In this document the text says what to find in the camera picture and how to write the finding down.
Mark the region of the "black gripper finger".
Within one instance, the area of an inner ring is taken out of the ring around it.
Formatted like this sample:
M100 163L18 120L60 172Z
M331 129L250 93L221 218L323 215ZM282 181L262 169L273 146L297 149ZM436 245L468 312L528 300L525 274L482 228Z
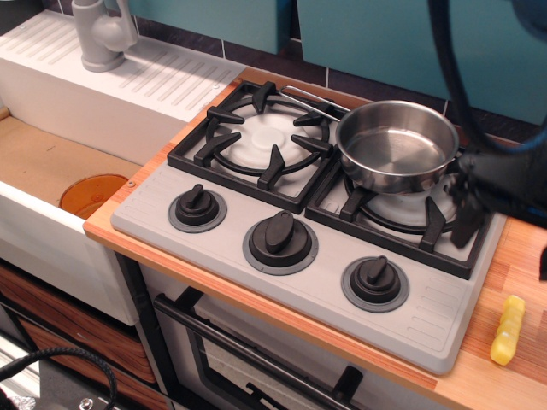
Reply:
M468 244L475 232L482 226L487 215L487 207L482 201L482 195L476 190L452 187L450 195L457 207L450 241L461 249Z
M547 281L547 248L544 248L539 258L538 280Z

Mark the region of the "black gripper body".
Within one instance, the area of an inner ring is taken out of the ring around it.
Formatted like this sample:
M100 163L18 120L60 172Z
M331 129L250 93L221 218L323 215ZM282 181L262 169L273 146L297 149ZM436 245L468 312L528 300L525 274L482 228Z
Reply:
M546 221L546 146L507 155L466 153L452 187L476 190L487 213L525 222Z

